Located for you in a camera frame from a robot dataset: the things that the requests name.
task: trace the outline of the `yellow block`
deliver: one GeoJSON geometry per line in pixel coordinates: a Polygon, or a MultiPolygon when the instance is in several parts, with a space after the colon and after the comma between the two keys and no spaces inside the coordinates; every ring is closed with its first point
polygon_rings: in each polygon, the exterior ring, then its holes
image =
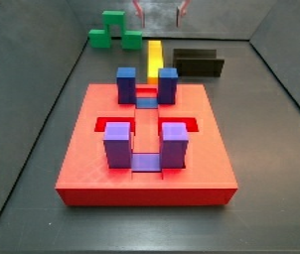
{"type": "Polygon", "coordinates": [[[163,67],[162,42],[147,43],[147,83],[158,84],[158,68],[163,67]]]}

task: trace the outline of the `gray floor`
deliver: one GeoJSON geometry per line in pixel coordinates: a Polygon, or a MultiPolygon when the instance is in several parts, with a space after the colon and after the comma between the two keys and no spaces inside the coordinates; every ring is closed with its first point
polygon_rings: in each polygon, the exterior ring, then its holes
{"type": "Polygon", "coordinates": [[[54,190],[87,84],[119,66],[146,80],[146,47],[86,48],[0,217],[0,250],[299,250],[300,111],[246,42],[165,41],[218,49],[221,78],[202,82],[238,181],[225,207],[68,208],[54,190]]]}

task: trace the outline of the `blue block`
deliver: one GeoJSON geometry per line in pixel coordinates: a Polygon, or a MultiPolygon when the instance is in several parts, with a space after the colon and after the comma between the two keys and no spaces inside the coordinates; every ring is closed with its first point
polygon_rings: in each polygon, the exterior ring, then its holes
{"type": "Polygon", "coordinates": [[[158,104],[176,104],[178,74],[174,68],[158,70],[158,104]]]}
{"type": "Polygon", "coordinates": [[[135,104],[135,67],[119,67],[117,71],[118,103],[135,104]]]}
{"type": "Polygon", "coordinates": [[[158,70],[158,76],[163,78],[178,78],[177,69],[174,67],[163,67],[158,70]]]}
{"type": "Polygon", "coordinates": [[[137,98],[135,108],[158,108],[157,98],[137,98]]]}
{"type": "Polygon", "coordinates": [[[119,77],[135,78],[135,67],[119,67],[117,70],[117,78],[119,77]]]}

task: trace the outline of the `red block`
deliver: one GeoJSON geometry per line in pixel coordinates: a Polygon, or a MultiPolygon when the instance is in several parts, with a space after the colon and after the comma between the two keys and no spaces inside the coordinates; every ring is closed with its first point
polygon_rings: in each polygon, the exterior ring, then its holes
{"type": "MultiPolygon", "coordinates": [[[[154,119],[155,114],[149,111],[149,115],[154,119]]],[[[134,145],[145,153],[147,148],[151,153],[158,142],[149,141],[146,132],[138,133],[146,114],[138,114],[134,105],[117,104],[117,86],[90,85],[56,183],[66,205],[228,204],[237,182],[201,84],[178,85],[177,104],[159,105],[157,112],[158,123],[170,118],[196,119],[197,126],[192,126],[198,127],[198,131],[194,127],[189,132],[186,169],[163,169],[162,173],[111,170],[105,156],[103,132],[94,132],[98,117],[126,117],[127,121],[134,118],[134,145]]]]}

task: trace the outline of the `large red block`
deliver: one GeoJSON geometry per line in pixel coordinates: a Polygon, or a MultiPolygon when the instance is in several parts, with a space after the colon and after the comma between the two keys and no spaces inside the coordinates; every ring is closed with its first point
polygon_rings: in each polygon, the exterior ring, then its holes
{"type": "Polygon", "coordinates": [[[229,202],[237,182],[204,86],[178,85],[177,104],[159,105],[155,114],[147,113],[137,113],[134,105],[117,104],[115,85],[89,86],[56,183],[66,205],[220,205],[229,202]],[[150,135],[138,131],[147,113],[151,130],[157,128],[155,115],[158,124],[170,118],[194,119],[188,128],[186,168],[182,170],[131,173],[131,169],[109,168],[103,133],[94,132],[98,117],[134,120],[134,146],[142,153],[153,153],[158,140],[150,141],[150,135]]]}

